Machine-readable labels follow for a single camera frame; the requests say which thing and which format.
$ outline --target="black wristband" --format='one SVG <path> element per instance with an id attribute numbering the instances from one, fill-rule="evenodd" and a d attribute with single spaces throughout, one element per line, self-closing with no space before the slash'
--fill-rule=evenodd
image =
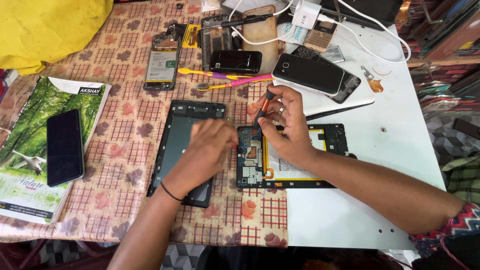
<path id="1" fill-rule="evenodd" d="M 165 186 L 163 185 L 163 182 L 160 182 L 160 185 L 162 185 L 162 188 L 166 191 L 166 193 L 167 193 L 168 195 L 170 195 L 170 197 L 174 198 L 174 199 L 177 200 L 177 201 L 182 201 L 181 199 L 175 198 L 175 196 L 173 196 L 170 192 L 168 192 L 168 190 L 167 190 L 167 189 L 165 188 Z"/>

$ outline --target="checkered tablecloth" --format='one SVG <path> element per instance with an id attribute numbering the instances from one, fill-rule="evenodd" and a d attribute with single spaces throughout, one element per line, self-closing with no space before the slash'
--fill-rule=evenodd
<path id="1" fill-rule="evenodd" d="M 183 9 L 176 8 L 183 3 Z M 0 127 L 11 129 L 38 75 L 112 84 L 107 103 L 85 155 L 85 177 L 75 181 L 55 225 L 28 223 L 0 216 L 0 239 L 22 241 L 57 238 L 118 242 L 142 206 L 152 174 L 164 121 L 172 99 L 221 102 L 235 125 L 251 125 L 252 103 L 267 83 L 197 91 L 199 82 L 222 80 L 177 74 L 175 90 L 146 92 L 143 80 L 153 35 L 174 20 L 200 24 L 214 12 L 185 1 L 146 1 L 115 4 L 91 42 L 40 72 L 17 78 L 0 104 Z M 279 42 L 279 53 L 285 44 Z M 201 69 L 201 50 L 182 48 L 179 66 Z M 0 132 L 0 141 L 7 137 Z M 238 189 L 236 152 L 214 177 L 210 207 L 180 206 L 172 226 L 173 242 L 208 245 L 287 246 L 287 196 L 280 189 Z"/>

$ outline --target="hand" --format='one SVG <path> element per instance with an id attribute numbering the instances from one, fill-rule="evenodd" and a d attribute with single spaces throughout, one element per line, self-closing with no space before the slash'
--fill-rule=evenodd
<path id="1" fill-rule="evenodd" d="M 276 96 L 270 102 L 265 117 L 258 119 L 262 133 L 281 157 L 300 168 L 307 169 L 307 164 L 313 160 L 318 150 L 310 143 L 301 94 L 288 86 L 269 86 L 268 90 Z M 257 105 L 262 106 L 265 98 L 266 93 L 257 101 Z M 282 114 L 278 114 L 282 106 L 285 106 L 285 109 Z M 258 112 L 259 110 L 250 117 L 252 121 Z M 272 121 L 284 126 L 282 133 L 277 131 Z"/>
<path id="2" fill-rule="evenodd" d="M 165 188 L 176 198 L 185 195 L 222 170 L 230 148 L 238 145 L 233 124 L 223 119 L 207 119 L 193 124 L 190 143 L 179 161 L 165 176 Z"/>

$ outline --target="toothbrush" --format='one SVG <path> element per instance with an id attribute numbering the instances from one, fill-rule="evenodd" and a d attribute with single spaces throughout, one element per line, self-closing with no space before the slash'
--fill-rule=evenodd
<path id="1" fill-rule="evenodd" d="M 231 81 L 227 84 L 224 85 L 218 85 L 218 86 L 209 86 L 208 83 L 201 83 L 197 84 L 197 90 L 198 91 L 208 91 L 212 89 L 217 89 L 217 88 L 224 88 L 224 87 L 231 87 L 231 86 L 239 86 L 242 84 L 250 83 L 250 82 L 260 82 L 260 81 L 271 81 L 273 80 L 271 74 L 265 74 L 253 78 L 246 78 L 246 79 L 239 79 L 235 81 Z"/>
<path id="2" fill-rule="evenodd" d="M 198 70 L 191 70 L 191 69 L 188 69 L 188 68 L 179 68 L 177 71 L 182 73 L 182 74 L 195 73 L 195 74 L 210 76 L 212 78 L 217 78 L 217 79 L 238 80 L 238 79 L 241 79 L 241 78 L 251 78 L 251 76 L 226 75 L 226 74 L 213 72 L 213 71 L 198 71 Z"/>

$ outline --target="gold feature phone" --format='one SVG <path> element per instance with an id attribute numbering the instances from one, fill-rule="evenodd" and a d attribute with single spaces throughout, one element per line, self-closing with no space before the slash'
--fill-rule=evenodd
<path id="1" fill-rule="evenodd" d="M 321 14 L 338 22 L 338 16 L 334 13 L 322 11 Z M 335 29 L 336 24 L 317 20 L 303 45 L 315 51 L 325 52 L 333 38 Z"/>

